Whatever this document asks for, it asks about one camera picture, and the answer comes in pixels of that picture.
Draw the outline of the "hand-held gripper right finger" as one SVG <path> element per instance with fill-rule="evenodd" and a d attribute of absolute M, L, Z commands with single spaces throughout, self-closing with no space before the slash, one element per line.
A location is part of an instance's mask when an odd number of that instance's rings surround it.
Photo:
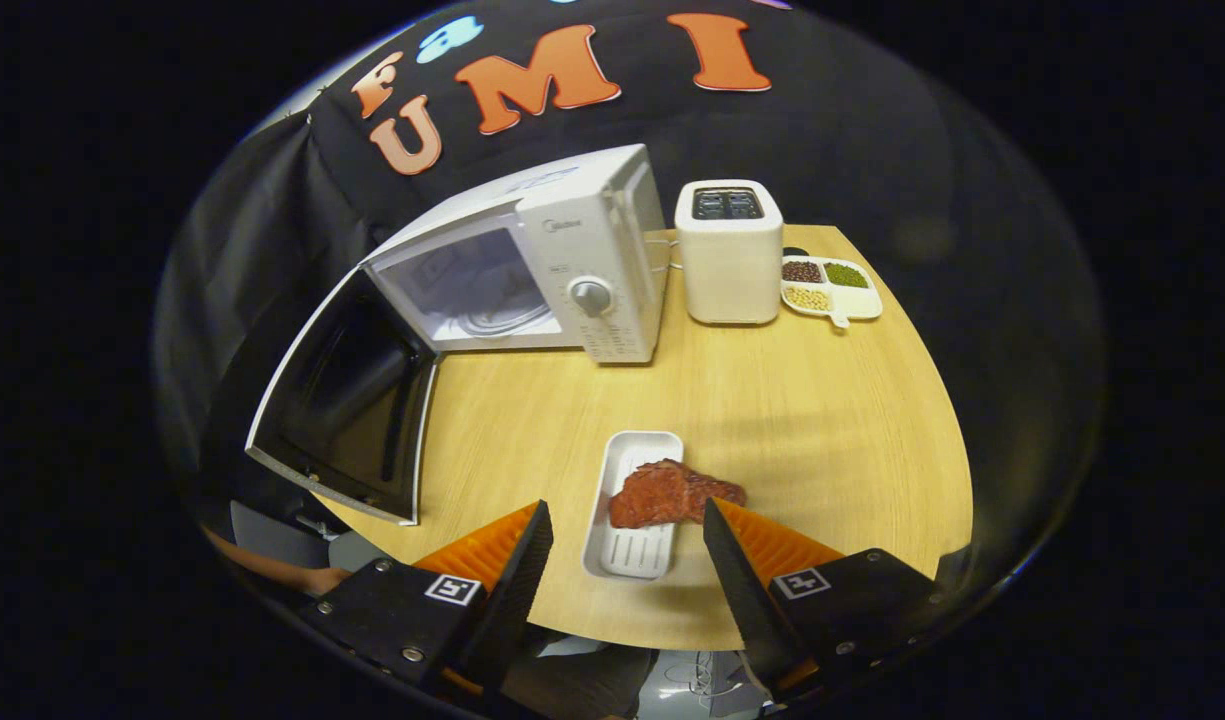
<path fill-rule="evenodd" d="M 746 673 L 772 700 L 835 694 L 905 659 L 956 596 L 886 550 L 842 553 L 722 498 L 706 502 L 703 538 Z"/>

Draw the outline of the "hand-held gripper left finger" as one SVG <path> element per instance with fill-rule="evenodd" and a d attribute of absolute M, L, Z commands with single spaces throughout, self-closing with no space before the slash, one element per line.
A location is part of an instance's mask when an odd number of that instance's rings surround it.
<path fill-rule="evenodd" d="M 415 562 L 376 557 L 300 611 L 315 637 L 415 691 L 499 693 L 552 550 L 548 502 Z"/>

